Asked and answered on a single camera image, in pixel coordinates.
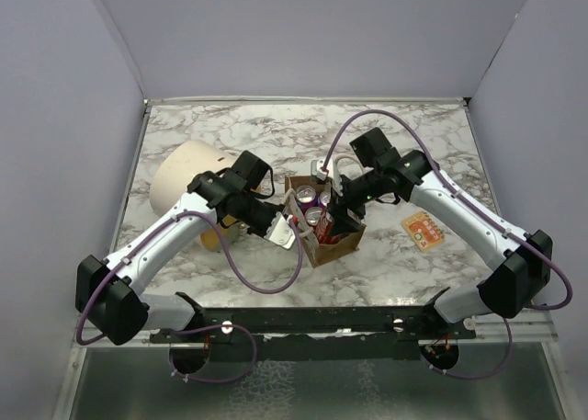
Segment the red cola can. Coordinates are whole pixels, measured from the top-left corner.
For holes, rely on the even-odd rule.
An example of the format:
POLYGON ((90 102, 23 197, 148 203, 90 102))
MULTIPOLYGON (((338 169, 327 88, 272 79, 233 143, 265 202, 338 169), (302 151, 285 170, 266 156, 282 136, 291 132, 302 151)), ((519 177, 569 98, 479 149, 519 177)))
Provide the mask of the red cola can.
POLYGON ((315 227, 322 215, 322 208, 320 207, 310 207, 305 210, 304 217, 305 221, 311 226, 315 227))
POLYGON ((323 210, 314 230, 315 237, 319 244, 334 243, 334 237, 331 236, 333 225, 333 216, 327 210, 323 210))

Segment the purple soda can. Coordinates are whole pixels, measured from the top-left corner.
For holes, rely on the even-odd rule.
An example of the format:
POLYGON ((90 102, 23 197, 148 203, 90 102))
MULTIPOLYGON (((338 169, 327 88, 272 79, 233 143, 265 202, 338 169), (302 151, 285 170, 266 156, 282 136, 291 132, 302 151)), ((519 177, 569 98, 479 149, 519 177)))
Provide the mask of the purple soda can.
POLYGON ((330 202, 331 193, 328 189, 325 189, 318 197, 318 204, 322 208, 326 208, 330 202))
POLYGON ((295 200, 302 211, 317 205, 317 193, 313 186, 300 185, 295 190, 295 200))

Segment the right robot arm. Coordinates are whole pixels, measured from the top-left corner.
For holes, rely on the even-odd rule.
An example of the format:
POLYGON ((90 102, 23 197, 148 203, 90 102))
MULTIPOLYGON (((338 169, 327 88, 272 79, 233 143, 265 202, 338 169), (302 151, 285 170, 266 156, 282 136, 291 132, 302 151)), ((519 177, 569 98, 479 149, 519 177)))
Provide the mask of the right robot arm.
POLYGON ((362 176, 341 175, 331 156, 314 163, 313 172, 332 184, 331 236, 350 233, 364 218, 366 204, 391 194, 438 218, 481 257, 490 275, 475 285, 448 288, 425 306, 424 331, 433 338, 451 332, 456 322, 474 315, 495 313, 513 318, 548 284, 551 238, 542 231, 528 233, 486 209, 459 189, 429 153, 412 150, 405 155, 374 128, 351 142, 362 176))

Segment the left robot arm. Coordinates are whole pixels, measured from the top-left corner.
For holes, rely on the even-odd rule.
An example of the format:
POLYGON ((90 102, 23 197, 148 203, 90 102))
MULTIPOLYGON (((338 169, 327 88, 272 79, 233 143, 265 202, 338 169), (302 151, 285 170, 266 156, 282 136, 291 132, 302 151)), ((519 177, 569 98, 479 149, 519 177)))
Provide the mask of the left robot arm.
POLYGON ((195 175, 177 202, 137 239, 104 259, 87 256, 77 268, 74 299, 82 322, 116 346, 130 341, 159 313, 154 301, 141 300, 149 283, 197 236, 218 231, 226 217, 291 248, 295 235, 284 206, 269 203, 257 190, 272 175, 269 164, 244 151, 230 167, 195 175))

